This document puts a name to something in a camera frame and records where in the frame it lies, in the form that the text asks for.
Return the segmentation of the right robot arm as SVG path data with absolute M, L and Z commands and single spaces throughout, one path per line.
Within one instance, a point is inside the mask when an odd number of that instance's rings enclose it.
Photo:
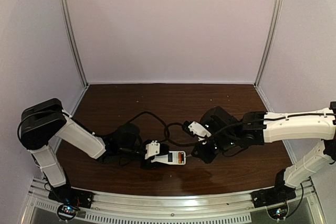
M 187 132 L 198 137 L 193 156 L 210 163 L 219 151 L 239 146 L 264 145 L 282 140 L 318 139 L 300 161 L 276 176 L 276 191 L 294 190 L 309 176 L 335 162 L 335 102 L 327 108 L 301 113 L 248 112 L 238 121 L 223 108 L 209 110 L 201 123 L 191 122 Z

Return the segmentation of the orange battery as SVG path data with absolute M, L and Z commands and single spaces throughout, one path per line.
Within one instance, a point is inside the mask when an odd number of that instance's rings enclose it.
M 181 164 L 181 153 L 182 153 L 182 152 L 179 152 L 179 153 L 178 153 L 178 154 L 179 154 L 179 155 L 178 155 L 178 156 L 179 156 L 179 157 L 178 157 L 178 158 L 179 158 L 179 159 L 178 159 L 178 163 L 179 163 L 179 164 Z

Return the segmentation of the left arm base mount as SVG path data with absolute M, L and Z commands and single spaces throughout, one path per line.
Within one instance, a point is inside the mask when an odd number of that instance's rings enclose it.
M 85 210 L 91 208 L 93 192 L 71 188 L 66 193 L 64 189 L 56 188 L 50 190 L 48 199 L 60 203 L 56 215 L 60 220 L 69 222 L 76 217 L 85 216 Z

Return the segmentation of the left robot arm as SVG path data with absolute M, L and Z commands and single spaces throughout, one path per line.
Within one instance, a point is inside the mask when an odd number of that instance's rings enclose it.
M 169 153 L 166 144 L 155 140 L 143 142 L 140 129 L 132 123 L 121 125 L 107 135 L 97 135 L 67 113 L 57 98 L 25 109 L 17 135 L 53 188 L 64 187 L 68 182 L 64 169 L 49 146 L 53 137 L 70 143 L 101 163 L 107 163 L 117 155 L 151 162 L 156 156 Z

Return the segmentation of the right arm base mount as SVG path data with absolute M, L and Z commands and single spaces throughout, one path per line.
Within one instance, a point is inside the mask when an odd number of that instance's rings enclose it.
M 288 200 L 295 199 L 294 188 L 260 189 L 251 193 L 254 208 L 266 207 L 268 216 L 276 221 L 285 220 L 289 216 Z

